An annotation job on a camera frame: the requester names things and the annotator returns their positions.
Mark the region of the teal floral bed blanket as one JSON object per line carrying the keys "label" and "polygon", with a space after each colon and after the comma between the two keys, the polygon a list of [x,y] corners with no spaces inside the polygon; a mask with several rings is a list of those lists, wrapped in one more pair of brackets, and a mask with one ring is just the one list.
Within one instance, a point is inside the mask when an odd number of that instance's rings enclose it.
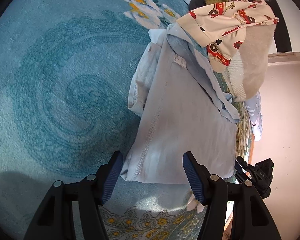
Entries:
{"label": "teal floral bed blanket", "polygon": [[12,0],[0,17],[0,239],[23,239],[53,182],[127,154],[128,91],[184,0]]}

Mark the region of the light blue sweatshirt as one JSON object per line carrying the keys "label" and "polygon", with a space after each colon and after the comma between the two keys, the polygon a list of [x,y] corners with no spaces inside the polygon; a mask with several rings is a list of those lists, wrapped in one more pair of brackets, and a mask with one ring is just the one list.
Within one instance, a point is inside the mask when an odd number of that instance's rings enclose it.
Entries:
{"label": "light blue sweatshirt", "polygon": [[222,178],[235,168],[237,109],[180,25],[152,29],[133,75],[128,108],[141,119],[121,176],[126,181],[185,184],[183,155]]}

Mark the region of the beige fuzzy sweater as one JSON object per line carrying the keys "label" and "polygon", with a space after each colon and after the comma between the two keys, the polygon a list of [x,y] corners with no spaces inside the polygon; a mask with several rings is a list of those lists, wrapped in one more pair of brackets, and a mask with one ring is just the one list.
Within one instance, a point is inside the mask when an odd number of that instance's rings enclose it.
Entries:
{"label": "beige fuzzy sweater", "polygon": [[248,27],[243,44],[222,72],[235,102],[249,100],[262,86],[275,28],[275,25]]}

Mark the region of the cream car print garment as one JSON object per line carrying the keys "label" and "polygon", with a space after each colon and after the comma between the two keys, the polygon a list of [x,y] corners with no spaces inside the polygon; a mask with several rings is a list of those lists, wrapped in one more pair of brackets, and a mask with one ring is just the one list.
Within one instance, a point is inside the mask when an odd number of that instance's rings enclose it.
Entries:
{"label": "cream car print garment", "polygon": [[207,48],[213,70],[221,73],[245,41],[248,27],[275,25],[279,19],[265,0],[229,0],[190,10],[177,22]]}

